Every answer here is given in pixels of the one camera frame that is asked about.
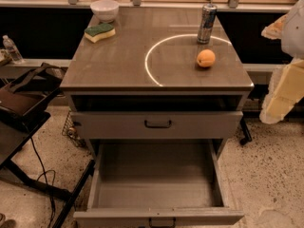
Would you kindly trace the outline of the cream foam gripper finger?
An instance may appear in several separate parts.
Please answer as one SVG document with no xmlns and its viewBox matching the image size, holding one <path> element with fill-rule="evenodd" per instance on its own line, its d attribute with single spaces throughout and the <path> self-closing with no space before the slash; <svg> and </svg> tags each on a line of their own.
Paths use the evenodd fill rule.
<svg viewBox="0 0 304 228">
<path fill-rule="evenodd" d="M 293 59 L 277 68 L 268 89 L 259 118 L 264 124 L 276 124 L 304 97 L 304 60 Z"/>
<path fill-rule="evenodd" d="M 285 25 L 287 15 L 284 14 L 278 19 L 276 19 L 271 25 L 265 27 L 263 31 L 261 32 L 261 35 L 265 38 L 275 40 L 275 39 L 281 39 L 282 37 L 282 31 Z"/>
</svg>

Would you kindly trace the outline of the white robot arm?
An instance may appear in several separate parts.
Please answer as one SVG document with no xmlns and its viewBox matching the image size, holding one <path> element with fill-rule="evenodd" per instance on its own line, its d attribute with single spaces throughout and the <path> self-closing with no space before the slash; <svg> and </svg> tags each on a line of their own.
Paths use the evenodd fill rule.
<svg viewBox="0 0 304 228">
<path fill-rule="evenodd" d="M 281 49 L 293 60 L 272 73 L 269 93 L 259 114 L 265 124 L 276 124 L 304 98 L 304 0 L 261 32 L 265 38 L 281 40 Z"/>
</svg>

